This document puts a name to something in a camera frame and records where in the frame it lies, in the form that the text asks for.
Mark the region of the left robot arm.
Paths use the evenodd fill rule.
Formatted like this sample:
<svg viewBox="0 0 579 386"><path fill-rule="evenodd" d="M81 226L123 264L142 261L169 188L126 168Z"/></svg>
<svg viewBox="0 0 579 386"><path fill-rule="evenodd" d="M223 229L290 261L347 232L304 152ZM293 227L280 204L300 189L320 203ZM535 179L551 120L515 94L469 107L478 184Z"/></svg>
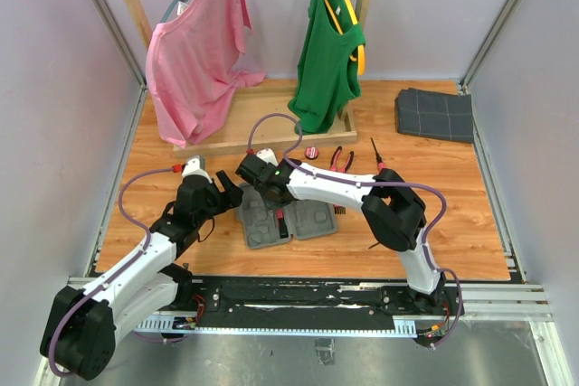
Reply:
<svg viewBox="0 0 579 386"><path fill-rule="evenodd" d="M55 376L94 379L139 323L161 307L192 303L192 275L176 260L200 240L207 222L242 202L242 189L225 172L216 175L184 168L175 200L143 228L126 257L84 287L65 286L55 295L40 344Z"/></svg>

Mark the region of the wooden clothes rack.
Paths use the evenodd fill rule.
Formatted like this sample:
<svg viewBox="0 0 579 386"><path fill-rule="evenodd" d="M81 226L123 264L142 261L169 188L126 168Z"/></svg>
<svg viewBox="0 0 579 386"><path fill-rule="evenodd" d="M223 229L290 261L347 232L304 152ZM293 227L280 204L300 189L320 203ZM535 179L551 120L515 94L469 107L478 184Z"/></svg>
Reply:
<svg viewBox="0 0 579 386"><path fill-rule="evenodd" d="M152 36L152 26L147 18L141 0L123 0L138 34L148 48ZM370 0L356 0L356 19L365 26ZM233 155L245 152L247 139L252 128L261 117L279 112L290 115L287 102L296 88L295 80L265 80L260 86L242 88L236 91L226 125L216 134L199 145L185 147L173 146L175 158L187 158L200 154L202 156ZM305 146L337 146L352 144L358 134L353 111L346 106L336 117L328 133L306 136L302 142ZM252 148L287 149L295 143L297 136L289 121L281 117L265 119L252 137Z"/></svg>

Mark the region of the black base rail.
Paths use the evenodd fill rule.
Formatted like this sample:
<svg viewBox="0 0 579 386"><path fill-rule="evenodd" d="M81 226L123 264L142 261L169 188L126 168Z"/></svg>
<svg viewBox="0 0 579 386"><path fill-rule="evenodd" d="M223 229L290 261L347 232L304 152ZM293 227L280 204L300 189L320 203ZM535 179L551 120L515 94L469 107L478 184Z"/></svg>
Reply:
<svg viewBox="0 0 579 386"><path fill-rule="evenodd" d="M397 316L439 322L456 314L453 287L435 299L397 282L300 278L192 278L164 311L167 331L393 333Z"/></svg>

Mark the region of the pink t-shirt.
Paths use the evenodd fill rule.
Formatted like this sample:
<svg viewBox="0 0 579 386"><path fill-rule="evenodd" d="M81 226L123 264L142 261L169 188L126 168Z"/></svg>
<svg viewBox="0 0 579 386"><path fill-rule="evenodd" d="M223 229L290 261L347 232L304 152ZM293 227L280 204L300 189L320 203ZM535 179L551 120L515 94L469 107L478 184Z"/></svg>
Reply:
<svg viewBox="0 0 579 386"><path fill-rule="evenodd" d="M235 91L263 82L265 72L239 70L252 24L246 0L192 0L157 24L146 78L162 140L184 148L225 124Z"/></svg>

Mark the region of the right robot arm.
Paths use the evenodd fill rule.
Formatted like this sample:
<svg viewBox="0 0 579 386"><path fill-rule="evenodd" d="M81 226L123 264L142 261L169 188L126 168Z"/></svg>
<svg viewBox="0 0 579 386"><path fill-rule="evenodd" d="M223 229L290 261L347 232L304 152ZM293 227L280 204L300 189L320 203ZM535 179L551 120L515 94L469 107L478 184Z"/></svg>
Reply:
<svg viewBox="0 0 579 386"><path fill-rule="evenodd" d="M415 192L436 190L407 183L392 169L378 174L342 174L294 159L275 165L256 154L246 155L236 174L268 204L285 206L311 200L361 212L375 242L396 252L402 262L412 307L429 314L441 305L446 278L427 243L434 223L427 222L426 205Z"/></svg>

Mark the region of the green tank top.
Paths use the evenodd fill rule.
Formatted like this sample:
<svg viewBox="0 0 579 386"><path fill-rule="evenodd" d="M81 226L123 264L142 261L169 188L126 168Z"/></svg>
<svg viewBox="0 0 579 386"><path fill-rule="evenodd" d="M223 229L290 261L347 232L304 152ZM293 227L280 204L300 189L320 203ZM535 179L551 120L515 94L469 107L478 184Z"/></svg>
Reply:
<svg viewBox="0 0 579 386"><path fill-rule="evenodd" d="M302 131L308 135L325 134L333 126L339 112L361 94L356 71L348 71L348 55L355 46L350 44L336 56L316 62L311 78L299 80L289 110L299 119Z"/></svg>

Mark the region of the pink black screwdriver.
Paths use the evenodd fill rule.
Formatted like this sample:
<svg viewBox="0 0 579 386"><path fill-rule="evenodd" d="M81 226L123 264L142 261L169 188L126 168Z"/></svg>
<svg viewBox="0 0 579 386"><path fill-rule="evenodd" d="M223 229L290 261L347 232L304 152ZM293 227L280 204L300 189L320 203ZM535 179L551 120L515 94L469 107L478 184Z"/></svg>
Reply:
<svg viewBox="0 0 579 386"><path fill-rule="evenodd" d="M373 149L374 149L374 151L375 151L375 160L376 160L377 168L378 168L379 171L381 171L381 170L385 169L384 160L383 160L383 158L381 157L381 155L379 154L379 152L378 152L378 150L377 150L377 148L376 148L374 139L371 137L370 140L371 140Z"/></svg>

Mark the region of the yellow clothes hanger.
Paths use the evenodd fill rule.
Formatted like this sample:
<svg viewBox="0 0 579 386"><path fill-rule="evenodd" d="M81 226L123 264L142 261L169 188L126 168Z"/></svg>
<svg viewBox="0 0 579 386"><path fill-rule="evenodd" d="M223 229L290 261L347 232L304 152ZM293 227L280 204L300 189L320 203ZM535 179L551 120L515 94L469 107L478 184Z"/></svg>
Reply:
<svg viewBox="0 0 579 386"><path fill-rule="evenodd" d="M316 62L324 62L336 56L350 44L355 47L348 55L348 71L356 71L360 77L365 72L365 35L356 17L351 0L310 0L308 5L308 28L298 63L299 80L311 78Z"/></svg>

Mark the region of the folded grey checked cloth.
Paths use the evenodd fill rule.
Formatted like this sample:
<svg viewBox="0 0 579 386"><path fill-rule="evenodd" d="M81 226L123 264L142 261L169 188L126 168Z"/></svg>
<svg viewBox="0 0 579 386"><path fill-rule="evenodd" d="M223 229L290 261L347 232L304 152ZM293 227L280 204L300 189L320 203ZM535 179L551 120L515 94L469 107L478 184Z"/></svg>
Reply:
<svg viewBox="0 0 579 386"><path fill-rule="evenodd" d="M403 89L394 100L394 116L400 134L474 143L471 95Z"/></svg>

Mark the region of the grey plastic tool case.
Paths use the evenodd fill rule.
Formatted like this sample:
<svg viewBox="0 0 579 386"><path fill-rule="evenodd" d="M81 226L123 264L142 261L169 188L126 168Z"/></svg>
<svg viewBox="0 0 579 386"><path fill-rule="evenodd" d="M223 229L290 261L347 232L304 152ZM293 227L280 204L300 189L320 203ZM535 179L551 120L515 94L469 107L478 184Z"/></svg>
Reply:
<svg viewBox="0 0 579 386"><path fill-rule="evenodd" d="M276 211L266 205L252 186L243 189L242 204L236 218L242 224L243 237L249 249L263 249L292 240L310 240L337 232L338 226L332 204L313 200L292 202L281 209L289 230L289 238L281 239Z"/></svg>

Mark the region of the pink black utility knife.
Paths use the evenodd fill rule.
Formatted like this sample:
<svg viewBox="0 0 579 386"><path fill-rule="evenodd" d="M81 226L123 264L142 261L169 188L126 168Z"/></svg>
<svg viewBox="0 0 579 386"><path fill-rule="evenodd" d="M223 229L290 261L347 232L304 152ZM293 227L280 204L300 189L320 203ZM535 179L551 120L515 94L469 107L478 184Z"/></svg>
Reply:
<svg viewBox="0 0 579 386"><path fill-rule="evenodd" d="M276 211L276 218L281 239L288 239L290 237L284 212L281 208Z"/></svg>

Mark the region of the red black tape roll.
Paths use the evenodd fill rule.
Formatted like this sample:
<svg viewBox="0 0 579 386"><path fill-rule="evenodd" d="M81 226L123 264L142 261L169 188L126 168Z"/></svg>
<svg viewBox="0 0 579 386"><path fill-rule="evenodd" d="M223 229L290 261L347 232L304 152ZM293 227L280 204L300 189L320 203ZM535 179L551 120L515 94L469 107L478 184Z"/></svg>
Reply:
<svg viewBox="0 0 579 386"><path fill-rule="evenodd" d="M315 146L308 146L304 151L304 156L308 160L316 160L319 156L319 150Z"/></svg>

